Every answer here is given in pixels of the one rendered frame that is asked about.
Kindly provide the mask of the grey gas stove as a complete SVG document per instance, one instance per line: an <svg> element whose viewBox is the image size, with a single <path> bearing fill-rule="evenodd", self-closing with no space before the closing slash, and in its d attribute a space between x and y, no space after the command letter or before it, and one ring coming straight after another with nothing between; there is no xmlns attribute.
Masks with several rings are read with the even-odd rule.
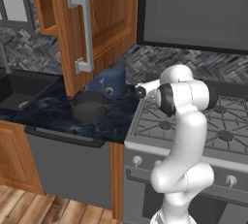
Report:
<svg viewBox="0 0 248 224"><path fill-rule="evenodd" d="M206 111L207 138L202 160L211 165L213 185L248 192L248 86L216 82L219 98L214 109ZM164 196L150 184L126 178L131 175L150 179L156 160L169 154L174 135L175 118L167 117L153 99L138 104L124 142L123 224L149 224L163 203ZM134 156L142 158L136 167ZM230 188L226 176L235 176L237 184ZM248 224L248 207L229 204L200 194L189 206L197 224Z"/></svg>

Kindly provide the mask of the grey dishwasher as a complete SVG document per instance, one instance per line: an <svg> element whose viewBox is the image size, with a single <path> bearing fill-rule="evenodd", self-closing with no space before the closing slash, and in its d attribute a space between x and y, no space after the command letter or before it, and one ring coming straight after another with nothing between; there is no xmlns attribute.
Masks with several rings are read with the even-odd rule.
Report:
<svg viewBox="0 0 248 224"><path fill-rule="evenodd" d="M38 131L69 138L86 138L42 129ZM46 193L111 209L110 149L66 144L27 135L43 189Z"/></svg>

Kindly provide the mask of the wooden side panel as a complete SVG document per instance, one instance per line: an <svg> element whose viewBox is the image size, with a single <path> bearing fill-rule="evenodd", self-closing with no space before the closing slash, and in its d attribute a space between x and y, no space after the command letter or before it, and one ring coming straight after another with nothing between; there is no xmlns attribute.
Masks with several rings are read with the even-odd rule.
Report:
<svg viewBox="0 0 248 224"><path fill-rule="evenodd" d="M123 215L124 145L111 143L109 147L112 218L121 221Z"/></svg>

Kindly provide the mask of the wooden wall cabinet door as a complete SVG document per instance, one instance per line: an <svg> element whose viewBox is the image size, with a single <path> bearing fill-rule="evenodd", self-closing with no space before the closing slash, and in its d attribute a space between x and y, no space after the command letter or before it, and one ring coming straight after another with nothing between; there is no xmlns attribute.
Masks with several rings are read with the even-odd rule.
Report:
<svg viewBox="0 0 248 224"><path fill-rule="evenodd" d="M137 38L138 0L89 0L90 10L52 0L66 94L73 96L128 50ZM76 71L87 58L83 17L91 15L93 71Z"/></svg>

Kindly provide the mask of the black sink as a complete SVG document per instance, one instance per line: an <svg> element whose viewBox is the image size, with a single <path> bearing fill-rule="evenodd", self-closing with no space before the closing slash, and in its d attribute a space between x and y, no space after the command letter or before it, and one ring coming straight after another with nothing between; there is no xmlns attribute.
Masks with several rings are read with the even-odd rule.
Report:
<svg viewBox="0 0 248 224"><path fill-rule="evenodd" d="M0 76L0 108L23 111L59 79L56 75L14 71Z"/></svg>

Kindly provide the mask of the blue toaster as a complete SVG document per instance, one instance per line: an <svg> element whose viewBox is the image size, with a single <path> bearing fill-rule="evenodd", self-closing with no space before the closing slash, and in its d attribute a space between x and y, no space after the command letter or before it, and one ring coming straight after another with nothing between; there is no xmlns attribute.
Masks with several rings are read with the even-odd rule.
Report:
<svg viewBox="0 0 248 224"><path fill-rule="evenodd" d="M118 69L108 68L86 85L87 91L103 93L108 99L122 94L126 85L126 67L121 64Z"/></svg>

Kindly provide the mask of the dark grey pot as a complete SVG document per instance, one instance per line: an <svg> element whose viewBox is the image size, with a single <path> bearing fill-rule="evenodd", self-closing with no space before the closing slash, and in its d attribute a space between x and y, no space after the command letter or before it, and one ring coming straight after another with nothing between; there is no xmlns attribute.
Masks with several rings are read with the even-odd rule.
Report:
<svg viewBox="0 0 248 224"><path fill-rule="evenodd" d="M96 121L104 118L111 104L103 93L80 91L71 99L73 117L79 121Z"/></svg>

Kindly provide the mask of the grey tap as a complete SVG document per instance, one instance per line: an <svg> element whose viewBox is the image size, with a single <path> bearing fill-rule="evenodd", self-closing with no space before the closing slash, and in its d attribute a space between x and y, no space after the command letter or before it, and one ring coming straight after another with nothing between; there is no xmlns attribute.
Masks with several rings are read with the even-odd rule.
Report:
<svg viewBox="0 0 248 224"><path fill-rule="evenodd" d="M11 69L10 64L8 62L7 54L5 52L5 48L4 48L3 43L2 43L1 40L0 40L0 49L2 50L3 63L4 63L4 66L5 66L6 73L10 74L12 72L12 69Z"/></svg>

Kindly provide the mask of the wooden base cabinet door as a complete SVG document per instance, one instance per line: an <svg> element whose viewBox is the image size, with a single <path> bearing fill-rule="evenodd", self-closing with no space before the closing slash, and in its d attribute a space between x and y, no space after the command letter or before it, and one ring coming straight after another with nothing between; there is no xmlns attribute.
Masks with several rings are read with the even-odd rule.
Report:
<svg viewBox="0 0 248 224"><path fill-rule="evenodd" d="M44 195L24 126L0 120L0 185Z"/></svg>

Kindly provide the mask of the wooden wall cabinet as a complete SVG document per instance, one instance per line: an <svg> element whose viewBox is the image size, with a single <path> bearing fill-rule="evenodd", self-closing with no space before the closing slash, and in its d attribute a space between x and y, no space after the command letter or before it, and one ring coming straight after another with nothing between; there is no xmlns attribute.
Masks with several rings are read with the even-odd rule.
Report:
<svg viewBox="0 0 248 224"><path fill-rule="evenodd" d="M41 33L43 35L56 36L57 29L52 0L35 0L35 4Z"/></svg>

